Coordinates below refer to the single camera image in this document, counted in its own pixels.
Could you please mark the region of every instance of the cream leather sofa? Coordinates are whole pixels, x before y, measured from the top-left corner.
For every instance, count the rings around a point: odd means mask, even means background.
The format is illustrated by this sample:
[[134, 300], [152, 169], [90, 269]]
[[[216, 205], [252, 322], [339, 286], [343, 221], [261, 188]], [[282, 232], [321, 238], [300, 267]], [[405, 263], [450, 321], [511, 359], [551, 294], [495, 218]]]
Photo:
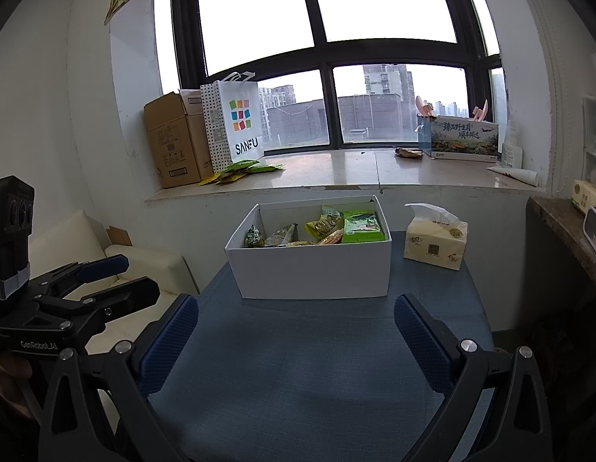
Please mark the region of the cream leather sofa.
[[67, 298], [79, 300], [93, 292], [141, 276], [148, 276], [157, 282], [160, 296], [154, 306], [107, 323], [106, 330], [93, 336], [88, 343], [86, 350], [89, 354], [106, 352], [116, 342], [124, 339], [134, 341], [149, 322], [158, 320], [163, 315], [178, 294], [197, 295], [183, 257], [121, 245], [111, 245], [104, 252], [83, 211], [76, 212], [30, 242], [31, 278], [69, 262], [90, 262], [116, 254], [123, 254], [129, 259], [129, 269], [126, 272], [82, 285]]

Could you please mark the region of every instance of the silver bolt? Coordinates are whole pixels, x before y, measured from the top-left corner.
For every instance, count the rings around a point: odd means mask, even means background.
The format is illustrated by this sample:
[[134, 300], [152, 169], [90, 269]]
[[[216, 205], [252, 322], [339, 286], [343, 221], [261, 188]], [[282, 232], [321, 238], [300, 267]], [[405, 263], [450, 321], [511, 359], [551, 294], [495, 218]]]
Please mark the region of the silver bolt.
[[62, 351], [60, 351], [60, 354], [58, 355], [58, 357], [60, 359], [62, 359], [63, 361], [67, 361], [72, 356], [73, 356], [73, 349], [71, 347], [64, 348]]
[[520, 356], [522, 356], [523, 358], [533, 357], [533, 351], [531, 351], [531, 348], [527, 347], [526, 345], [518, 349], [518, 352], [520, 353]]
[[114, 350], [118, 354], [124, 354], [131, 349], [131, 342], [129, 341], [120, 341], [114, 346]]
[[460, 342], [460, 347], [462, 347], [467, 352], [477, 351], [477, 344], [469, 339], [465, 339], [464, 341]]

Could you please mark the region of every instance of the open white box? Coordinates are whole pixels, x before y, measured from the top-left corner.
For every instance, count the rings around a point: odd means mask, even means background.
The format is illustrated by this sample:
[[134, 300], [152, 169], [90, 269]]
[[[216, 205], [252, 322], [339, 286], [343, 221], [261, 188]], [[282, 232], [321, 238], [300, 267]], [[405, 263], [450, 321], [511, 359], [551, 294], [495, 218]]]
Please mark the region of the open white box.
[[[245, 248], [252, 225], [264, 238], [298, 224], [298, 239], [313, 241], [304, 225], [317, 220], [321, 206], [339, 210], [374, 210], [385, 241], [287, 248]], [[376, 196], [310, 199], [257, 204], [232, 234], [225, 254], [245, 299], [352, 299], [388, 293], [392, 238]]]

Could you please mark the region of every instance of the camera lens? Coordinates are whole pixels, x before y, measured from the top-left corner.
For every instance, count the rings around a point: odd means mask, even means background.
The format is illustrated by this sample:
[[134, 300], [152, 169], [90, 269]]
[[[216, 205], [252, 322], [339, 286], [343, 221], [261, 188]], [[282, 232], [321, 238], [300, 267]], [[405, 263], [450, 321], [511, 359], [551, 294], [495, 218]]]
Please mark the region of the camera lens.
[[16, 200], [12, 201], [12, 204], [9, 205], [9, 223], [10, 225], [16, 224], [16, 216], [17, 216], [17, 208], [16, 208]]
[[20, 227], [25, 225], [25, 220], [26, 220], [26, 208], [25, 208], [24, 202], [21, 201], [20, 207], [18, 208], [18, 223], [20, 224]]

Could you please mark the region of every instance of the white shopping bag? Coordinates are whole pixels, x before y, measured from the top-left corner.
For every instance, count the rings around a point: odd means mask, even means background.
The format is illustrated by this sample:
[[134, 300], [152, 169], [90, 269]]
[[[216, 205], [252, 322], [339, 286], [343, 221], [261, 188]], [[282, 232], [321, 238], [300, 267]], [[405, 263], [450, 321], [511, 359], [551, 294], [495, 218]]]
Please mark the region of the white shopping bag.
[[263, 156], [262, 120], [253, 73], [232, 73], [212, 85], [202, 85], [202, 106], [210, 157], [215, 172], [243, 159]]

